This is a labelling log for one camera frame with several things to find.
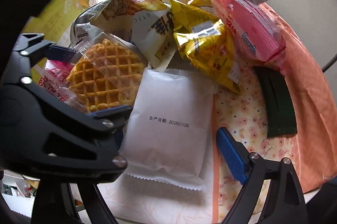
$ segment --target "round golden waffle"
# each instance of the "round golden waffle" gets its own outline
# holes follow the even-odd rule
[[[84,53],[67,81],[87,111],[95,112],[133,104],[144,68],[137,54],[104,39]]]

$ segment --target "white snack package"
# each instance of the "white snack package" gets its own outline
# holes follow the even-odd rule
[[[120,154],[127,175],[201,190],[216,85],[199,72],[145,69]]]

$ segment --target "blue gripper pad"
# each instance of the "blue gripper pad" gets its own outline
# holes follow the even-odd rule
[[[224,157],[234,179],[238,180],[241,185],[244,185],[248,179],[245,172],[245,163],[239,153],[236,151],[232,141],[224,132],[224,129],[226,128],[220,128],[216,132],[216,144],[222,156]]]

